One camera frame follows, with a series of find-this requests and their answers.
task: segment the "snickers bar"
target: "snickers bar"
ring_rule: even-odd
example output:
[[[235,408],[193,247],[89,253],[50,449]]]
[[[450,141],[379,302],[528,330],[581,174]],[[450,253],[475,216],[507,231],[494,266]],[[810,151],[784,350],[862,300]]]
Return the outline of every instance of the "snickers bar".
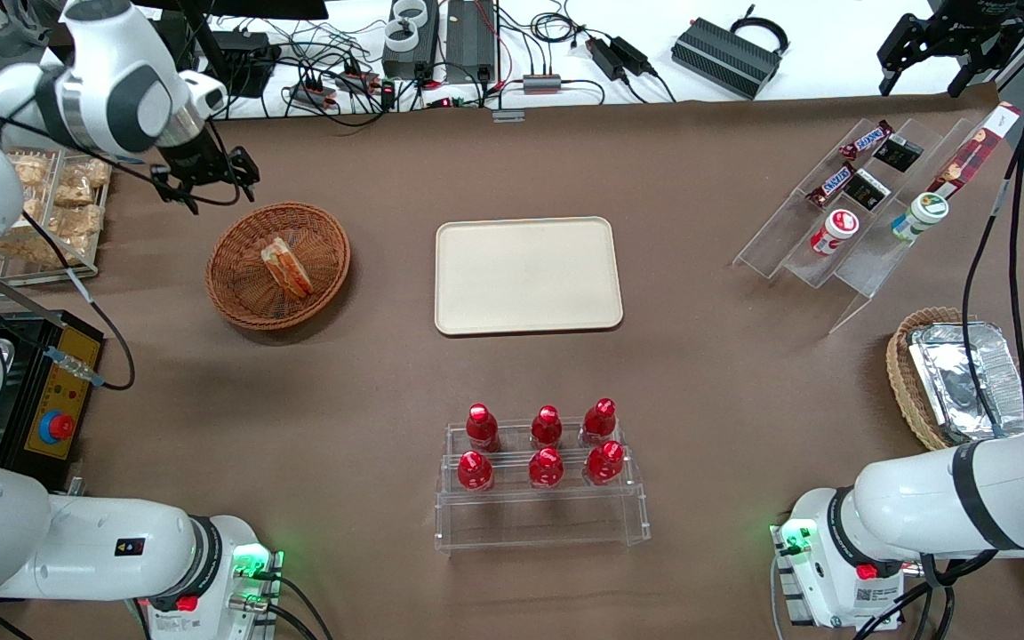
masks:
[[[861,153],[868,151],[871,146],[874,146],[877,142],[886,138],[887,135],[895,133],[895,130],[887,124],[886,120],[880,121],[880,126],[874,127],[874,129],[867,132],[864,137],[859,138],[859,140],[851,142],[850,144],[845,144],[840,146],[840,155],[846,159],[856,159]]]
[[[812,189],[812,194],[805,196],[805,198],[815,206],[824,208],[834,194],[840,190],[843,185],[848,185],[852,175],[856,175],[856,169],[852,167],[851,163],[845,162],[845,166],[840,167],[840,171],[834,173],[831,178],[825,179],[823,185]]]

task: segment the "candy bar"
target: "candy bar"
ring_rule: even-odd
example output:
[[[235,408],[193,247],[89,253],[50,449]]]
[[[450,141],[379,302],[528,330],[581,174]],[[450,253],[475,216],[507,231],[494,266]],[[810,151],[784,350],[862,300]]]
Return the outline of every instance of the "candy bar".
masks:
[[[845,162],[845,165],[840,167],[840,171],[834,173],[831,178],[825,179],[823,185],[812,189],[812,194],[805,196],[805,198],[815,206],[824,208],[825,204],[828,204],[828,199],[831,199],[834,194],[846,185],[852,175],[856,175],[856,169],[853,169],[851,163]]]
[[[906,173],[906,170],[910,169],[911,164],[918,161],[922,155],[923,146],[907,140],[907,138],[903,138],[898,133],[893,133],[874,153],[874,158],[888,163],[895,170]]]
[[[893,133],[895,133],[895,130],[887,124],[887,121],[881,120],[880,126],[874,127],[874,129],[864,134],[864,137],[859,138],[857,141],[840,146],[840,155],[846,159],[850,159],[850,161],[851,159],[856,159],[861,153],[870,150],[871,146],[877,144],[877,142]]]
[[[851,196],[866,210],[871,211],[881,200],[886,199],[891,194],[891,189],[884,186],[870,173],[857,169],[856,175],[849,179],[848,185],[845,186],[845,194]]]

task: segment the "clear acrylic stand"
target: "clear acrylic stand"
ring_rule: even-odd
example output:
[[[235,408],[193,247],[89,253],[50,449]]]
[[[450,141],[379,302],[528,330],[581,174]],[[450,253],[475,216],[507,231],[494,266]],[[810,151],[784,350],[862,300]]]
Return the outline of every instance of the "clear acrylic stand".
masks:
[[[560,457],[563,479],[552,488],[532,488],[528,461],[531,421],[500,426],[501,451],[485,454],[493,463],[495,486],[482,494],[465,489],[456,479],[461,455],[470,449],[463,422],[447,425],[444,456],[437,481],[437,534],[434,546],[446,552],[461,549],[544,547],[572,543],[625,543],[650,539],[643,479],[621,426],[614,440],[626,451],[623,473],[602,486],[583,478],[590,447],[580,444],[582,417],[562,418]]]
[[[751,242],[732,261],[746,264],[760,272],[766,280],[775,279],[784,268],[793,272],[812,288],[821,288],[833,275],[856,291],[856,297],[837,319],[828,333],[836,332],[843,324],[856,315],[874,294],[883,287],[899,262],[910,250],[911,243],[895,239],[891,233],[891,222],[906,210],[915,195],[922,194],[930,185],[932,178],[942,169],[942,163],[954,154],[974,130],[974,123],[966,118],[958,121],[946,135],[939,135],[927,129],[919,121],[907,120],[895,132],[911,142],[923,146],[923,155],[905,172],[873,157],[874,148],[860,155],[852,166],[862,169],[879,179],[891,191],[889,196],[872,208],[866,210],[851,196],[840,189],[817,208],[805,198],[822,185],[845,163],[838,148],[856,141],[877,123],[861,120],[825,155],[824,159],[805,175],[793,189],[780,208],[768,222],[753,236]],[[860,231],[847,240],[833,255],[822,256],[810,246],[813,233],[824,222],[825,215],[836,208],[846,208],[860,219]]]

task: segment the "clear container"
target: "clear container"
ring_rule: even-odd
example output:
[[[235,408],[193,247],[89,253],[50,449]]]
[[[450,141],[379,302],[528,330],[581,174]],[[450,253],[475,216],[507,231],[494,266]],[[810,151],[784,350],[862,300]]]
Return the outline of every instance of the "clear container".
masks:
[[[464,422],[447,425],[437,481],[437,534],[434,546],[446,554],[461,549],[544,547],[571,543],[625,543],[650,539],[642,476],[622,426],[613,438],[626,449],[623,473],[602,486],[589,485],[583,466],[590,447],[580,445],[581,417],[562,418],[556,447],[563,458],[563,479],[551,488],[534,488],[528,462],[536,455],[531,421],[501,424],[501,451],[485,454],[496,485],[472,494],[456,480],[456,466],[468,451]]]

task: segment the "aluminum foil tray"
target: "aluminum foil tray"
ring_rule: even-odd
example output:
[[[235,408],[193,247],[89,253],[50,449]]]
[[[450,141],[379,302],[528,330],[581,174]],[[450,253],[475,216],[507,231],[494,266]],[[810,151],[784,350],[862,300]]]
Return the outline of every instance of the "aluminum foil tray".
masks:
[[[906,336],[907,349],[915,374],[923,381],[935,424],[955,444],[1023,432],[1021,380],[1007,337],[998,326],[988,323],[971,323],[970,333],[975,372],[999,424],[991,424],[975,393],[963,348],[963,326],[958,324],[928,325]]]

